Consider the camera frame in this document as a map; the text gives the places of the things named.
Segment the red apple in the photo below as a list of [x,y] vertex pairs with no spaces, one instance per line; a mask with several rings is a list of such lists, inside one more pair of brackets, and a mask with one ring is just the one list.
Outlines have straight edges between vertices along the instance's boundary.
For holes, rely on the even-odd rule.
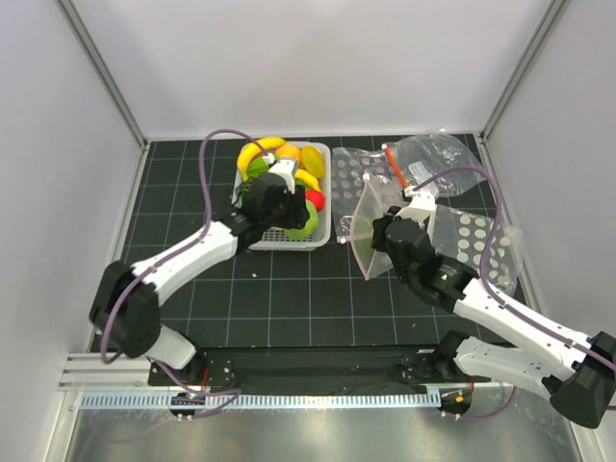
[[315,209],[318,212],[323,210],[326,203],[326,198],[322,192],[316,190],[307,190],[305,193],[305,197],[314,205]]

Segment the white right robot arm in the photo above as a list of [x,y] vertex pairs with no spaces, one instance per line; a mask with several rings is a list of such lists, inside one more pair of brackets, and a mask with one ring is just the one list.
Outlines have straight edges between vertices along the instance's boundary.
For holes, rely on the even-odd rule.
[[476,270],[437,253],[411,218],[375,219],[371,246],[388,255],[398,281],[423,302],[480,324],[509,343],[493,346],[463,332],[449,333],[434,352],[440,378],[496,379],[546,399],[574,424],[600,426],[615,396],[614,336],[575,331],[505,295]]

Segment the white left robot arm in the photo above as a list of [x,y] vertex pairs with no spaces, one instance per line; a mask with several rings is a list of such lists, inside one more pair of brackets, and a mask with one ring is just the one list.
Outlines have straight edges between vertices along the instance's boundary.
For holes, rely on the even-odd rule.
[[261,241],[270,228],[299,229],[309,217],[303,186],[264,173],[248,182],[237,204],[208,211],[203,226],[180,243],[132,265],[110,263],[89,314],[101,332],[102,362],[146,357],[183,385],[199,381],[207,368],[205,350],[163,324],[163,305],[203,271]]

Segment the pink zipper clear bag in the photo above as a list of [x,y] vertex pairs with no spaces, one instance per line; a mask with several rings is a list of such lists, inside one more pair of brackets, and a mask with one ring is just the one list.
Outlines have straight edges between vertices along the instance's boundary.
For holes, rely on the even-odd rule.
[[376,183],[369,175],[365,176],[364,191],[351,216],[350,235],[341,239],[336,235],[339,244],[350,244],[352,256],[365,280],[374,279],[393,267],[387,254],[371,248],[372,221],[384,216],[391,206],[402,204],[385,208],[384,200],[377,196]]

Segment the long yellow banana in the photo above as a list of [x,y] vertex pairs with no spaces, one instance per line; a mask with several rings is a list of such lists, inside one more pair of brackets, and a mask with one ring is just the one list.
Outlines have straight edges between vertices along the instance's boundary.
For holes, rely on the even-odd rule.
[[286,141],[280,137],[261,138],[257,141],[246,144],[237,158],[237,169],[245,180],[249,164],[257,158],[259,154],[267,153],[281,147]]

